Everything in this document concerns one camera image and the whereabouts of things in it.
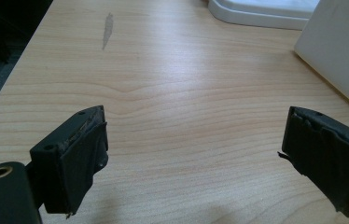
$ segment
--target white tray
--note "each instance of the white tray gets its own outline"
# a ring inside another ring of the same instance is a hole
[[[210,0],[209,10],[219,20],[302,30],[319,0]]]

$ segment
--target wood grain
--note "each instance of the wood grain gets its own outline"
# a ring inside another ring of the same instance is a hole
[[[201,0],[55,0],[0,93],[0,162],[104,105],[109,163],[74,217],[41,208],[45,223],[349,223],[276,155],[291,105],[349,125],[299,35],[218,21]]]

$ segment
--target round hole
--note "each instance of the round hole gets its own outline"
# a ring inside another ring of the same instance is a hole
[[[9,175],[9,173],[12,172],[12,167],[11,166],[4,166],[0,167],[0,178]]]
[[[47,145],[44,147],[44,150],[51,150],[54,149],[54,145]]]

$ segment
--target black plastic piece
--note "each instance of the black plastic piece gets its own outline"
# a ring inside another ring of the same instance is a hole
[[[291,106],[281,158],[308,176],[349,217],[349,127],[319,112]]]
[[[102,106],[85,109],[30,150],[47,212],[76,213],[93,175],[107,164],[105,126]]]
[[[0,223],[41,223],[49,213],[74,215],[108,161],[104,108],[76,113],[30,150],[32,161],[0,164]]]

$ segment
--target wooden table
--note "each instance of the wooden table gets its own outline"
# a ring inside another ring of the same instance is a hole
[[[349,126],[299,35],[227,24],[201,0],[55,0],[0,93],[0,162],[27,163],[104,105],[109,163],[74,217],[41,208],[45,223],[349,223],[276,155],[291,105]]]

